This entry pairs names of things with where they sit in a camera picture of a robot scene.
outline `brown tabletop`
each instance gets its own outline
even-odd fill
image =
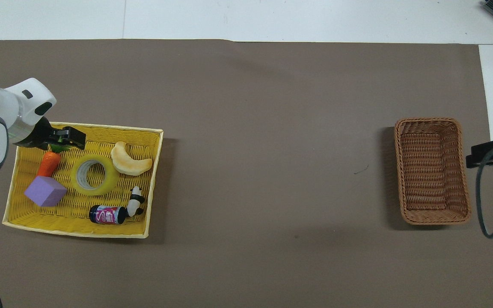
[[[475,217],[403,222],[390,128],[454,117],[465,154],[489,140],[475,45],[0,41],[0,87],[29,77],[56,96],[51,121],[166,138],[145,240],[3,226],[10,146],[6,307],[493,307]]]

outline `yellow tape roll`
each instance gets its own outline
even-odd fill
[[[104,168],[104,181],[99,187],[92,187],[86,179],[90,166],[101,164]],[[76,160],[71,173],[72,186],[84,195],[105,195],[117,185],[119,173],[113,167],[113,162],[104,156],[89,154]]]

